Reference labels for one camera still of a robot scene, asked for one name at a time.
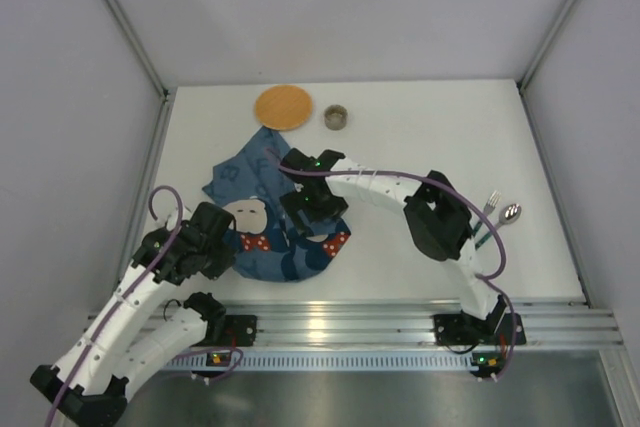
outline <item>metal spoon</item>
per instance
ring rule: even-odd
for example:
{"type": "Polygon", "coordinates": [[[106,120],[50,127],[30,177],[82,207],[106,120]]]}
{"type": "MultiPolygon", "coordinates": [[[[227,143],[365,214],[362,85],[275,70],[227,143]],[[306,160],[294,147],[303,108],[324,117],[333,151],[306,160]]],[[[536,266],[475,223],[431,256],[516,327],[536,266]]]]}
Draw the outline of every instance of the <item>metal spoon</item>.
{"type": "MultiPolygon", "coordinates": [[[[522,207],[520,206],[520,204],[507,205],[500,211],[500,217],[498,218],[498,223],[496,224],[496,230],[498,230],[503,225],[513,224],[520,218],[520,214],[522,214],[522,207]]],[[[484,234],[482,238],[478,242],[476,242],[476,250],[482,247],[482,244],[484,244],[490,238],[491,232],[487,232],[486,234],[484,234]]]]}

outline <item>cork coaster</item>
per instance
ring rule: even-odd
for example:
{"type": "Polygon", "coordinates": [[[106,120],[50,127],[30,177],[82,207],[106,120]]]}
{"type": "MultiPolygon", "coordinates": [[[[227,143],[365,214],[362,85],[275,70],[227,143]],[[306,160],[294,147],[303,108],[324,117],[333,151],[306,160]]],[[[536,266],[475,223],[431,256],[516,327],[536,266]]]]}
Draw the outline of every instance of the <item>cork coaster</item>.
{"type": "Polygon", "coordinates": [[[311,96],[295,85],[276,85],[265,90],[255,106],[260,123],[274,130],[300,127],[309,119],[312,109],[311,96]]]}

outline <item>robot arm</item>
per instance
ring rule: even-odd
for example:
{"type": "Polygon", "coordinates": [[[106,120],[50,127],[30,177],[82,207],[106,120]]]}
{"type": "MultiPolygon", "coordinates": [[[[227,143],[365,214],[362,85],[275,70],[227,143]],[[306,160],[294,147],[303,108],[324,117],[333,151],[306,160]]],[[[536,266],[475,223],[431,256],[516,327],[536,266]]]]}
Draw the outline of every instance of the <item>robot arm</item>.
{"type": "Polygon", "coordinates": [[[147,234],[89,329],[54,365],[39,366],[31,383],[80,427],[115,425],[149,377],[185,349],[219,337],[225,308],[211,294],[194,293],[166,324],[131,345],[185,279],[202,273],[215,280],[233,264],[235,252],[223,241],[233,220],[201,203],[173,240],[166,227],[147,234]]]}
{"type": "MultiPolygon", "coordinates": [[[[460,293],[461,314],[434,316],[437,341],[449,346],[495,340],[505,325],[505,302],[478,278],[484,272],[476,261],[471,214],[447,193],[453,188],[444,175],[428,176],[444,190],[389,173],[363,175],[364,166],[329,150],[315,159],[292,149],[280,168],[302,186],[280,201],[306,234],[309,223],[340,217],[348,208],[345,198],[404,216],[416,247],[442,263],[460,293]],[[327,176],[327,171],[341,174],[327,176]]],[[[185,279],[202,273],[216,280],[233,264],[235,251],[224,241],[233,222],[222,208],[201,203],[182,221],[177,236],[169,226],[147,234],[91,327],[54,365],[38,367],[31,383],[80,427],[115,425],[152,375],[185,349],[220,336],[225,308],[211,294],[194,293],[168,322],[131,345],[149,316],[185,279]]]]}
{"type": "MultiPolygon", "coordinates": [[[[391,210],[406,218],[413,242],[427,257],[442,263],[456,286],[462,311],[494,332],[502,320],[505,305],[494,290],[477,275],[484,274],[476,259],[469,221],[471,213],[446,192],[419,180],[376,175],[340,152],[325,150],[317,159],[292,149],[281,168],[302,186],[281,198],[296,228],[310,234],[308,224],[342,215],[345,198],[391,210]],[[341,175],[314,175],[316,172],[345,172],[341,175]]],[[[431,172],[428,179],[452,189],[448,179],[431,172]]]]}

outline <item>blue towel with cartoon print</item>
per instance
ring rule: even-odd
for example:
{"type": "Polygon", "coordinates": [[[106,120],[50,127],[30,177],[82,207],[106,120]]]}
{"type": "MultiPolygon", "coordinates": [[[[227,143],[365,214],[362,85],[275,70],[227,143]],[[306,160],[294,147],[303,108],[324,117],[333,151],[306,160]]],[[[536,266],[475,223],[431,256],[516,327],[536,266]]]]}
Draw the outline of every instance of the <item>blue towel with cartoon print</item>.
{"type": "Polygon", "coordinates": [[[231,159],[213,167],[213,180],[202,188],[214,203],[234,215],[237,234],[227,240],[238,250],[234,269],[243,277],[268,282],[296,282],[327,268],[351,231],[343,220],[316,222],[304,236],[280,205],[295,184],[267,158],[289,152],[282,136],[262,127],[231,159]]]}

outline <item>metal fork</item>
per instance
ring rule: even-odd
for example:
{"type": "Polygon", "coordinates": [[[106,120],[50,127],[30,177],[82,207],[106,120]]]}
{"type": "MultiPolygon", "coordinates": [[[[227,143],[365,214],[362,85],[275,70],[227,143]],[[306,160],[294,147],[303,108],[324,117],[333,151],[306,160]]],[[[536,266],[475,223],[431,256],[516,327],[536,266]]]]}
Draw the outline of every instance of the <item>metal fork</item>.
{"type": "MultiPolygon", "coordinates": [[[[487,203],[484,204],[484,208],[482,209],[482,213],[484,215],[491,215],[491,213],[495,210],[496,205],[498,205],[498,202],[500,202],[500,197],[502,197],[502,194],[500,192],[498,192],[497,190],[494,190],[493,193],[487,199],[487,203]]],[[[478,220],[476,222],[476,225],[473,226],[472,235],[474,237],[476,236],[476,234],[480,230],[480,227],[482,227],[482,221],[478,220]]]]}

